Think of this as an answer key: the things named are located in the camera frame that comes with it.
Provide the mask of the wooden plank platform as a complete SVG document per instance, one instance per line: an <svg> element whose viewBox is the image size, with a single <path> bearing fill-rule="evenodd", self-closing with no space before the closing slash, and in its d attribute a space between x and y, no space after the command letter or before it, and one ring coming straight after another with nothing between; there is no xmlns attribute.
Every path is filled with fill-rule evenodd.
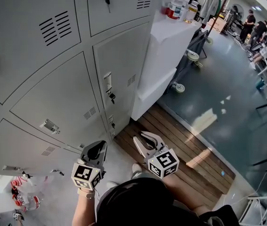
<svg viewBox="0 0 267 226"><path fill-rule="evenodd" d="M180 160L176 175L193 189L209 209L213 209L221 196L228 193L235 173L159 105L154 104L137 121L130 120L114 138L140 164L144 162L144 158L134 145L133 137L142 130L159 135L175 151Z"/></svg>

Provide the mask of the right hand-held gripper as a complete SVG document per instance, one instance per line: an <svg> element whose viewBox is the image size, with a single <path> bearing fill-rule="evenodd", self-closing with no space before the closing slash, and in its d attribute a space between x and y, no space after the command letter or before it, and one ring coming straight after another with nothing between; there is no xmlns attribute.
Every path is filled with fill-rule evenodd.
<svg viewBox="0 0 267 226"><path fill-rule="evenodd" d="M134 136L133 142L144 157L148 170L159 178L175 173L178 170L179 159L174 150L169 149L157 134L140 131L140 135Z"/></svg>

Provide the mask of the grey wheeled cart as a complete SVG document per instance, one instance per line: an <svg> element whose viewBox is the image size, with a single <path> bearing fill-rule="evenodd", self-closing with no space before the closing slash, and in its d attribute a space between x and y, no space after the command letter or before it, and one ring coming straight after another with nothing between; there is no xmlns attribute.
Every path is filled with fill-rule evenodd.
<svg viewBox="0 0 267 226"><path fill-rule="evenodd" d="M200 59L206 59L207 54L204 51L204 45L212 45L213 39L209 37L209 30L202 31L199 28L193 35L191 41L188 44L187 49L184 52L179 64L176 67L176 72L171 82L168 84L164 94L167 94L170 90L175 90L178 93L183 93L184 86L179 83L179 80L191 69L192 67L202 68L203 65L199 61Z"/></svg>

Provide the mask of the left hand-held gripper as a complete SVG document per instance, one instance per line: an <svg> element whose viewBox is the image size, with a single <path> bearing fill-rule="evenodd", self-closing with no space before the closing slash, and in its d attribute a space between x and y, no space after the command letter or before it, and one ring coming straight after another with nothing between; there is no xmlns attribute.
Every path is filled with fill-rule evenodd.
<svg viewBox="0 0 267 226"><path fill-rule="evenodd" d="M71 179L75 186L88 190L94 190L98 183L103 179L104 161L107 152L107 142L104 140L96 141L85 146L81 153L81 159L74 163ZM84 160L97 160L98 164L93 165Z"/></svg>

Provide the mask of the wooden coat stand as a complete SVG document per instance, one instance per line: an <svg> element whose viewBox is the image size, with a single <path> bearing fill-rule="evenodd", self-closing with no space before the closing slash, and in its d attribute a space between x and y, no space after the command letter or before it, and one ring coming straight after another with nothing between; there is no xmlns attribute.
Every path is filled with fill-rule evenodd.
<svg viewBox="0 0 267 226"><path fill-rule="evenodd" d="M210 28L210 30L209 30L207 36L209 36L209 34L211 33L211 31L213 30L214 25L215 25L215 23L217 22L220 13L221 13L221 12L224 10L224 8L226 7L225 4L226 4L227 0L221 0L221 1L222 1L221 8L220 8L219 12L216 14L216 16L214 17L214 19L213 19L213 23L212 23L212 25L211 25L211 28Z"/></svg>

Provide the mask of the person's black shirt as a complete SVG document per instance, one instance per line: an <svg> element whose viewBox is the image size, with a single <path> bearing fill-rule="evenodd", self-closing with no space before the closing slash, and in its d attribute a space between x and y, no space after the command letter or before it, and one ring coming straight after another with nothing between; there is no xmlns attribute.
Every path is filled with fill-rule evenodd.
<svg viewBox="0 0 267 226"><path fill-rule="evenodd" d="M231 206L201 215L177 201L154 178L136 178L107 192L97 206L95 226L240 226Z"/></svg>

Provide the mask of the grey metal locker cabinet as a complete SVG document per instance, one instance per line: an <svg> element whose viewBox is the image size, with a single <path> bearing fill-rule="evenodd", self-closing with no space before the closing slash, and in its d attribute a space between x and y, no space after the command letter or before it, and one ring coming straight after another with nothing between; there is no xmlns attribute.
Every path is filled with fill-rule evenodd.
<svg viewBox="0 0 267 226"><path fill-rule="evenodd" d="M69 174L85 146L129 123L157 0L149 16L94 36L88 0L74 3L80 43L0 103L0 175Z"/></svg>

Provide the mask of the standing fan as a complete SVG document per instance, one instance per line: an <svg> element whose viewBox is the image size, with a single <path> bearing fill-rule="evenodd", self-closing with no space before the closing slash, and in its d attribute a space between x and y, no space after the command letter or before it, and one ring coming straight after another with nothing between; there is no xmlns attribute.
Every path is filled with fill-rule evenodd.
<svg viewBox="0 0 267 226"><path fill-rule="evenodd" d="M244 9L239 4L234 4L231 8L231 12L236 14L237 19L241 20L244 17Z"/></svg>

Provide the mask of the white metal frame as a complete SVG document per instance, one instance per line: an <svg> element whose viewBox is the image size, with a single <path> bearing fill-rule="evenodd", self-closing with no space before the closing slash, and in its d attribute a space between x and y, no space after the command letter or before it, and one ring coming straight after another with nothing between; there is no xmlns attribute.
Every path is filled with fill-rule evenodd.
<svg viewBox="0 0 267 226"><path fill-rule="evenodd" d="M267 196L248 197L248 204L239 219L240 226L267 226Z"/></svg>

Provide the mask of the labelled bottle red cap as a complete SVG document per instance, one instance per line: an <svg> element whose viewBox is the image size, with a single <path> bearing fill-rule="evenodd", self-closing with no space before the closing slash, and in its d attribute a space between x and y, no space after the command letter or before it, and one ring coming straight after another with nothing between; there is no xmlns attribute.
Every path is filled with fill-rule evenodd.
<svg viewBox="0 0 267 226"><path fill-rule="evenodd" d="M183 6L183 3L184 0L171 0L167 17L177 20L179 18L179 14Z"/></svg>

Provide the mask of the person's right forearm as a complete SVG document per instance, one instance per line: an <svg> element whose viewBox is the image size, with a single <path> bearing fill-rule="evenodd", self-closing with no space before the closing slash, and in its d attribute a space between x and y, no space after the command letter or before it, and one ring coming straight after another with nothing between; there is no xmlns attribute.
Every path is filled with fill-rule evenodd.
<svg viewBox="0 0 267 226"><path fill-rule="evenodd" d="M209 210L197 197L190 186L186 186L177 175L172 174L163 179L166 187L171 191L175 199L185 204L190 210L201 215Z"/></svg>

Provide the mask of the clear bottle white cap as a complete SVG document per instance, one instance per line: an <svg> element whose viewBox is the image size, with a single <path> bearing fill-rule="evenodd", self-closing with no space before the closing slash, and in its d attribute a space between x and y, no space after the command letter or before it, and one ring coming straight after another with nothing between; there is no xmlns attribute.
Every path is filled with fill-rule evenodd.
<svg viewBox="0 0 267 226"><path fill-rule="evenodd" d="M185 19L185 17L186 17L186 14L187 14L187 11L188 11L188 6L189 6L189 1L190 0L184 0L183 1L182 8L181 8L181 11L180 11L180 17L179 17L180 21L183 21Z"/></svg>

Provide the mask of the person's grey trousers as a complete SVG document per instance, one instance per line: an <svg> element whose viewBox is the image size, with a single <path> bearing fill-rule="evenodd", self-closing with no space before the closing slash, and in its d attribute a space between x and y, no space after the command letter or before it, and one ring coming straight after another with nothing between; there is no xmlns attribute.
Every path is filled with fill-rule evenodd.
<svg viewBox="0 0 267 226"><path fill-rule="evenodd" d="M131 179L138 179L138 178L153 178L153 175L149 172L144 171L135 171L132 174Z"/></svg>

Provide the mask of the clear water jug red cap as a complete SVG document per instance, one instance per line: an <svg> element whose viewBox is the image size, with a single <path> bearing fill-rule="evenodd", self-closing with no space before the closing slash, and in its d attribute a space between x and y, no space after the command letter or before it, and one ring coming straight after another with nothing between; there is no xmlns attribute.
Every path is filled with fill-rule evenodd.
<svg viewBox="0 0 267 226"><path fill-rule="evenodd" d="M28 194L12 195L15 204L20 207L24 212L35 210L40 207L41 200L38 196Z"/></svg>
<svg viewBox="0 0 267 226"><path fill-rule="evenodd" d="M12 187L14 189L23 189L25 185L27 185L27 179L17 176L17 177L13 177L12 180L10 181Z"/></svg>

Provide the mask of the white box unit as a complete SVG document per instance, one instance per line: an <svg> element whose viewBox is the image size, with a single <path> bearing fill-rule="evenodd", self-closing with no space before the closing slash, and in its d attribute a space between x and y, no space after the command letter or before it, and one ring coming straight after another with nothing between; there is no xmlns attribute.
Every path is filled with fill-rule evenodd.
<svg viewBox="0 0 267 226"><path fill-rule="evenodd" d="M186 23L155 13L132 109L133 120L138 120L163 95L200 27L199 22Z"/></svg>

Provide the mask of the yellow liquid bottle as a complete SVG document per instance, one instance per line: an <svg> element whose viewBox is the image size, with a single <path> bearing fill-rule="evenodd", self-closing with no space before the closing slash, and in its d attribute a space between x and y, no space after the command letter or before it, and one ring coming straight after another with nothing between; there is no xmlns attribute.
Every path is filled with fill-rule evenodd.
<svg viewBox="0 0 267 226"><path fill-rule="evenodd" d="M192 21L194 20L194 17L198 11L198 5L199 3L195 0L193 0L187 8L187 13L186 13L186 17L184 19L184 21L186 23L192 23Z"/></svg>

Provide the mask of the person's right shoe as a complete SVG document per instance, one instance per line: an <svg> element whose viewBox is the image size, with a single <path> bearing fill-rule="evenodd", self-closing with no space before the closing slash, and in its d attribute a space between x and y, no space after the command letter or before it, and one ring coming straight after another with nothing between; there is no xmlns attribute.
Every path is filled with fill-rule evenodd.
<svg viewBox="0 0 267 226"><path fill-rule="evenodd" d="M141 172L143 172L143 169L140 166L140 164L139 163L134 163L132 165L132 174L135 175L135 174L141 173Z"/></svg>

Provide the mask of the person's left forearm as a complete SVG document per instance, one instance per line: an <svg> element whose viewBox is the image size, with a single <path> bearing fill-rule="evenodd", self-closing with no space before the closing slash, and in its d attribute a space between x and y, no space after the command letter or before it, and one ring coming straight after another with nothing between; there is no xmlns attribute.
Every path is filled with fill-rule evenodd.
<svg viewBox="0 0 267 226"><path fill-rule="evenodd" d="M96 222L95 198L79 195L72 226L91 226Z"/></svg>

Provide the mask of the cardboard box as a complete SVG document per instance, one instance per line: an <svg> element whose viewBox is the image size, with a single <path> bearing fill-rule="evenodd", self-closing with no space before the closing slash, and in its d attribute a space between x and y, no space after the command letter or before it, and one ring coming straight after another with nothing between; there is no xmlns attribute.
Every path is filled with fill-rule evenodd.
<svg viewBox="0 0 267 226"><path fill-rule="evenodd" d="M215 22L214 26L213 23L215 21L215 18L211 18L208 22L208 25L211 26L214 30L216 30L218 33L221 33L221 31L226 26L226 21L220 17L217 18L217 21Z"/></svg>

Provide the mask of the white hanging clothes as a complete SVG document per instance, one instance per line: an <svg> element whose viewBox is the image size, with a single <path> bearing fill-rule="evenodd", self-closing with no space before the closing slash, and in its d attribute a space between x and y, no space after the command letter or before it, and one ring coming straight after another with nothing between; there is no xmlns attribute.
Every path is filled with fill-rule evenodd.
<svg viewBox="0 0 267 226"><path fill-rule="evenodd" d="M221 0L197 0L201 5L199 17L203 24L207 24L211 17L214 17L220 9Z"/></svg>

